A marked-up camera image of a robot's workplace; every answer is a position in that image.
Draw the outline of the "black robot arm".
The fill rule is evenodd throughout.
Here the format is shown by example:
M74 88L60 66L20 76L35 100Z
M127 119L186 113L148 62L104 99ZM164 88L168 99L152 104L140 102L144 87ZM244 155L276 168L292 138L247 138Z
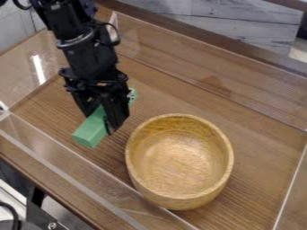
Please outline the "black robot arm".
M76 106L86 116L98 108L107 132L114 133L130 117L128 76L118 69L119 58L108 29L112 24L95 19L95 0L30 0L68 66L59 70Z

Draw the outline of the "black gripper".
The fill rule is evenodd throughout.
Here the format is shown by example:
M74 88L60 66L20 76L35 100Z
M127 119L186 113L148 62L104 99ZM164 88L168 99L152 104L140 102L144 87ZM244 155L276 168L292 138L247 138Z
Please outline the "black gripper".
M66 80L66 90L72 94L86 117L102 105L110 135L130 117L128 76L118 68L115 51L120 41L103 36L79 36L58 41L58 48L68 62L68 67L59 71Z

